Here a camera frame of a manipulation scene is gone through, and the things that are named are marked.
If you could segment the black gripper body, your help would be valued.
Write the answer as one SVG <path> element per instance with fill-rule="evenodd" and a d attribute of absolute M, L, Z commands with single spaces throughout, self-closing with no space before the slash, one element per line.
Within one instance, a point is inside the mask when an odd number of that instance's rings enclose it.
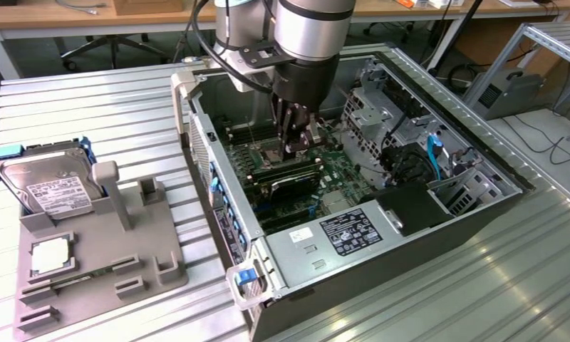
<path fill-rule="evenodd" d="M 339 55 L 322 61 L 297 59 L 275 65 L 271 103 L 297 103 L 309 110 L 318 110 L 326 99 L 339 63 Z"/>

